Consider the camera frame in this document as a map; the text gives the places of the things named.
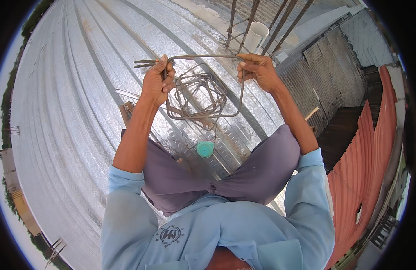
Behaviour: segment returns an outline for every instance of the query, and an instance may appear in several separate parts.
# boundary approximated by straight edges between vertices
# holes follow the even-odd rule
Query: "red corrugated roof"
[[[373,131],[366,101],[355,137],[328,175],[334,204],[335,246],[326,268],[334,265],[364,233],[391,156],[397,124],[394,88],[385,66],[379,68],[379,73],[384,89],[376,129]],[[361,218],[356,224],[361,203]]]

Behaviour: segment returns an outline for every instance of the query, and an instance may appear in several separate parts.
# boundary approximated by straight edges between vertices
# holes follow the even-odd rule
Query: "shirt sleeve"
[[[103,269],[138,265],[158,229],[152,209],[140,196],[143,173],[109,167],[109,195],[101,232]]]
[[[297,171],[286,187],[286,217],[299,234],[304,269],[323,269],[334,249],[335,232],[320,148],[302,155]]]

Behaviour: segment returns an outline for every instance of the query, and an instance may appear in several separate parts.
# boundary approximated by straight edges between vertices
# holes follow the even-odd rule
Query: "hand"
[[[283,85],[269,57],[257,54],[237,54],[237,56],[244,60],[237,67],[239,82],[243,80],[243,70],[247,70],[249,72],[244,80],[255,79],[260,88],[267,93],[273,94],[279,86]]]
[[[167,77],[162,81],[161,74],[165,67]],[[175,88],[174,76],[175,69],[172,68],[172,63],[167,63],[167,56],[164,54],[160,61],[145,73],[140,98],[149,99],[160,107],[167,100],[167,94]]]

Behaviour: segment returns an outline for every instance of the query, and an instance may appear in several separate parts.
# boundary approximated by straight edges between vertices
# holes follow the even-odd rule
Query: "green plastic object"
[[[196,151],[203,158],[208,158],[214,153],[214,142],[199,141]]]

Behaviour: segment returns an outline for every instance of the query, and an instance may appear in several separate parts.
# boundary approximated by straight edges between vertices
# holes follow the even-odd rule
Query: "person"
[[[334,224],[316,138],[269,57],[239,54],[238,81],[255,79],[271,94],[285,125],[259,143],[230,176],[210,183],[148,134],[175,87],[167,56],[146,72],[142,94],[109,168],[102,225],[103,269],[323,269]],[[167,78],[161,72],[167,68]],[[291,177],[294,169],[298,173]],[[265,206],[287,184],[286,217]],[[146,200],[161,210],[159,228]]]

